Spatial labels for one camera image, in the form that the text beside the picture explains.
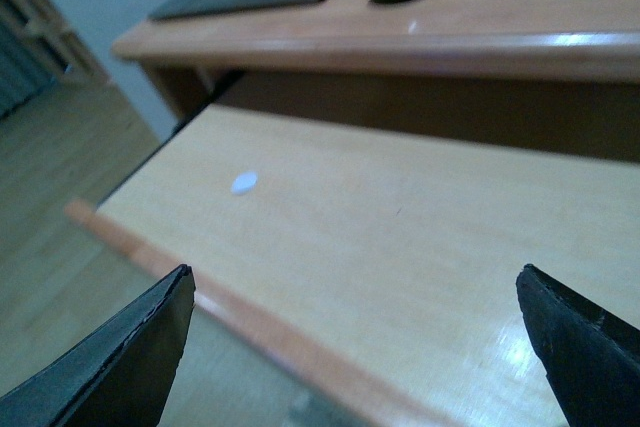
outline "desk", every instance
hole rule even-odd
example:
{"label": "desk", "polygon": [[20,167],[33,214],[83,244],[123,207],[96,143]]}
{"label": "desk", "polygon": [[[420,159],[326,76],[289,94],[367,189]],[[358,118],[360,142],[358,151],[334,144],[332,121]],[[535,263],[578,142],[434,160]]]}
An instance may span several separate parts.
{"label": "desk", "polygon": [[[471,78],[510,79],[501,108],[526,92],[532,108],[555,99],[560,109],[569,86],[598,129],[610,126],[599,117],[609,100],[622,99],[613,109],[627,128],[621,150],[626,139],[637,143],[638,3],[328,0],[143,22],[114,52],[140,63],[181,116],[206,96],[212,72],[235,68],[323,72],[337,76],[322,82],[339,91],[366,74],[373,92],[391,79],[403,98],[422,79],[458,77],[467,87]],[[413,87],[400,89],[401,78]],[[482,82],[476,92],[494,92],[493,80]],[[467,101],[446,99],[465,86],[441,86],[438,102],[459,118]],[[539,86],[555,94],[540,96]],[[495,99],[483,95],[477,107],[491,112]],[[338,109],[348,105],[341,98]],[[282,108],[302,110],[291,95]],[[579,143],[592,143],[581,130],[589,122],[559,124],[560,110],[550,112],[545,126],[555,119],[559,136],[573,128],[586,132]],[[98,212],[82,204],[69,212],[156,275],[192,264],[199,305],[375,425],[562,425],[515,278],[536,263],[640,326],[640,169],[475,143],[501,138],[460,142],[397,125],[382,132],[362,117],[345,126],[210,107]],[[485,120],[471,130],[486,131]],[[232,197],[231,181],[248,169],[260,174],[256,190]]]}
{"label": "desk", "polygon": [[206,95],[209,69],[638,82],[640,0],[327,0],[146,21],[113,51],[179,116]]}
{"label": "desk", "polygon": [[[240,172],[254,191],[232,196]],[[70,213],[374,425],[562,425],[515,278],[640,326],[640,168],[212,106]]]}

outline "wood grain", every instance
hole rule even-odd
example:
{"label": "wood grain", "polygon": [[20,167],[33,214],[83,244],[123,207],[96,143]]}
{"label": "wood grain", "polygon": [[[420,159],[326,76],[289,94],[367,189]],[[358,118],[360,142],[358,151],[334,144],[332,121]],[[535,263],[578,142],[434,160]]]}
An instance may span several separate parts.
{"label": "wood grain", "polygon": [[[249,169],[256,189],[232,196]],[[282,322],[452,422],[560,425],[515,278],[535,263],[640,326],[639,186],[635,165],[215,106],[99,213],[264,312],[257,344]],[[363,408],[324,354],[291,352]]]}
{"label": "wood grain", "polygon": [[[154,279],[69,222],[158,141],[111,87],[57,85],[0,121],[0,395],[44,368]],[[280,427],[304,386],[200,310],[160,426]]]}
{"label": "wood grain", "polygon": [[121,58],[157,66],[640,79],[639,0],[414,0],[145,21]]}
{"label": "wood grain", "polygon": [[[96,235],[115,251],[161,278],[181,261],[108,217],[95,213],[90,204],[74,200],[67,216]],[[393,386],[346,362],[295,327],[218,284],[200,269],[194,271],[196,304],[262,352],[281,369],[332,400],[344,405],[372,425],[461,425],[446,415],[429,411]]]}

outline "desk edge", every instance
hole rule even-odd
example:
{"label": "desk edge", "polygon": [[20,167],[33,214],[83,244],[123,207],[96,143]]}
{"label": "desk edge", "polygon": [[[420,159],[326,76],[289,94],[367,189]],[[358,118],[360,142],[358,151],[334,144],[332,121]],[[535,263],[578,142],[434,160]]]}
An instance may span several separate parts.
{"label": "desk edge", "polygon": [[[181,262],[102,215],[83,200],[65,207],[73,222],[156,278]],[[240,298],[193,268],[196,305],[289,374],[376,426],[458,427],[395,387],[348,362],[292,325]]]}

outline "white spot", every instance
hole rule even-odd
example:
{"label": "white spot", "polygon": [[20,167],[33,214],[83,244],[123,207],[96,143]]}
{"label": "white spot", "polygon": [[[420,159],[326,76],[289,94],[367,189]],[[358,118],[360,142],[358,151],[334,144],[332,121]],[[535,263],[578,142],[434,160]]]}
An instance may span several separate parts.
{"label": "white spot", "polygon": [[258,174],[249,171],[240,174],[231,184],[231,193],[233,195],[244,195],[253,190],[258,182]]}

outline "floor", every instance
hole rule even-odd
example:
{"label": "floor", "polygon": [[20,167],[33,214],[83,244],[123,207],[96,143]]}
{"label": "floor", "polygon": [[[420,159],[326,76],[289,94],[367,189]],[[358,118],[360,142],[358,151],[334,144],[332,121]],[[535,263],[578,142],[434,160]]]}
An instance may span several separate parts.
{"label": "floor", "polygon": [[[113,87],[57,86],[0,122],[0,394],[154,283],[62,209],[98,202],[156,145]],[[196,310],[161,425],[280,426],[305,395]]]}

